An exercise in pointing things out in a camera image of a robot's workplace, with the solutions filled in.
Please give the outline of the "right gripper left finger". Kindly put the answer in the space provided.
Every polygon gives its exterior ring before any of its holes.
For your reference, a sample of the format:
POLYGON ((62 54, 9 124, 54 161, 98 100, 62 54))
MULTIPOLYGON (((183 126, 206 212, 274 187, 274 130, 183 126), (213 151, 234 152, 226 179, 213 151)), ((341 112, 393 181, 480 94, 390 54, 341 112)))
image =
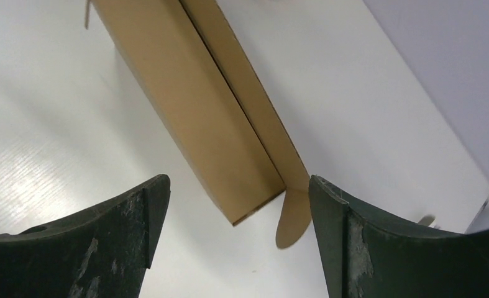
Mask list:
POLYGON ((170 201, 159 174, 22 233, 0 234, 0 297, 138 297, 170 201))

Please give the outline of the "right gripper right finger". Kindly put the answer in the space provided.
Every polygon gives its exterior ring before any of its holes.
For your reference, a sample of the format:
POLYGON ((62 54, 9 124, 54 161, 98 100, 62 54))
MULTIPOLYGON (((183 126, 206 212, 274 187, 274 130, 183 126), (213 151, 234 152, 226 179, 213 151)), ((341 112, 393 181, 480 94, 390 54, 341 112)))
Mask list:
POLYGON ((320 176, 309 201, 330 297, 489 297, 489 230, 414 223, 320 176))

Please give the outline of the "brown cardboard box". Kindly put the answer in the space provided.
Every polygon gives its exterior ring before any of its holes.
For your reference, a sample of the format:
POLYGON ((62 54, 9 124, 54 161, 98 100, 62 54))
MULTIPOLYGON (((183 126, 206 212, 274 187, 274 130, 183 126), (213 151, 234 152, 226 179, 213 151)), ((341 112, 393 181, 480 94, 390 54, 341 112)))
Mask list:
POLYGON ((309 174, 216 1, 86 1, 225 218, 280 194, 279 249, 311 222, 309 174))

